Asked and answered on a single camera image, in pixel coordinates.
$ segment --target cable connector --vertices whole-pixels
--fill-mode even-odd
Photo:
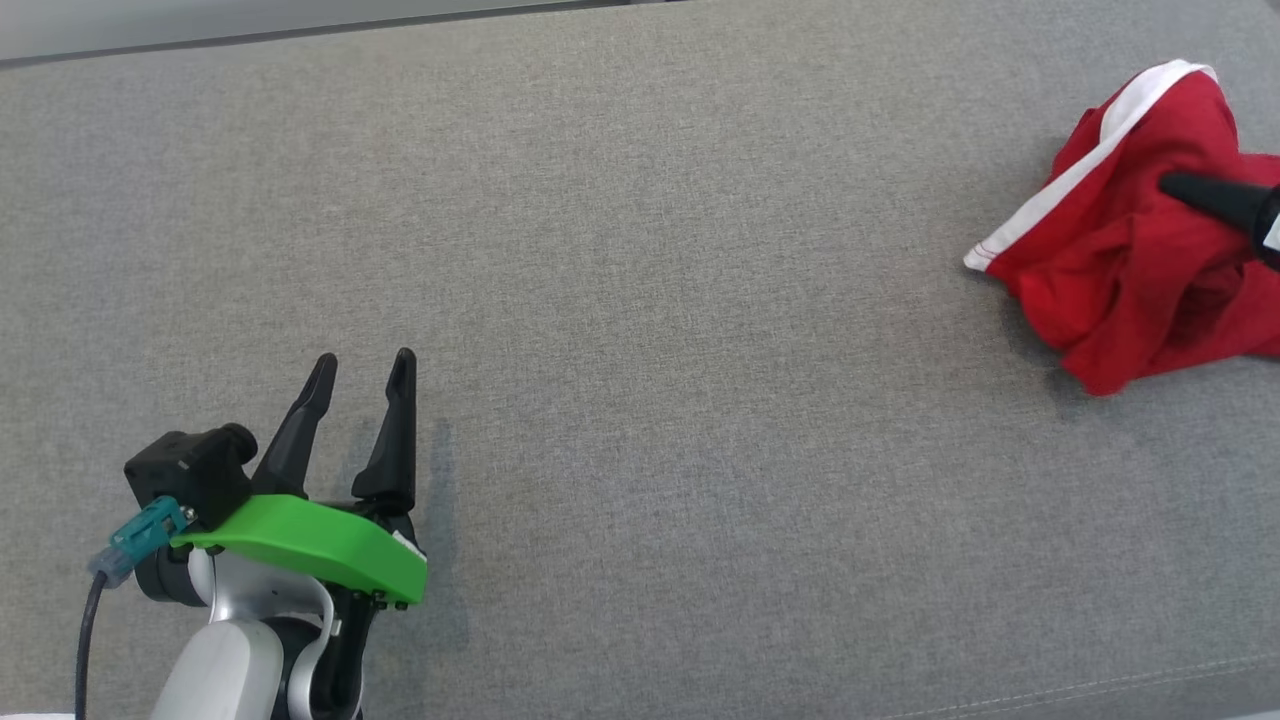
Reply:
[[[156,550],[169,544],[169,541],[196,519],[189,507],[182,507],[169,497],[157,497],[142,509],[123,528],[111,533],[110,547],[102,550],[88,562],[91,575],[106,575],[106,587],[118,588],[133,574],[133,568]]]

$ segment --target white hem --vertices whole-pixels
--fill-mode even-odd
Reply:
[[[1102,117],[1098,145],[1033,195],[1014,213],[1014,217],[991,233],[991,237],[975,245],[964,256],[964,264],[974,270],[986,270],[992,260],[1039,224],[1094,168],[1101,165],[1170,87],[1194,72],[1203,72],[1217,82],[1213,68],[1187,60],[1170,60],[1164,65],[1147,68],[1133,78]]]

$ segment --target crumpled red fabric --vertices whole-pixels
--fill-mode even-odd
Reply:
[[[1174,60],[1084,113],[1044,188],[965,258],[1000,278],[1091,395],[1242,354],[1280,356],[1280,273],[1160,192],[1169,172],[1274,186],[1211,68]]]

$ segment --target red garment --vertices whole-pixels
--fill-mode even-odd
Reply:
[[[1091,395],[1280,355],[1280,273],[1243,231],[1160,192],[1174,170],[1280,183],[1280,156],[1240,154],[1213,70],[1183,60],[1084,113],[1044,188],[965,258],[1004,281]]]

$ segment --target gray fabric surface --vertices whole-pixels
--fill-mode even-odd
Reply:
[[[342,368],[344,496],[421,361],[429,603],[367,716],[1202,719],[1280,707],[1280,369],[1091,400],[960,266],[1080,113],[1261,0],[685,3],[0,73],[0,712],[70,707],[83,562],[172,428]],[[196,610],[109,593],[97,717]]]

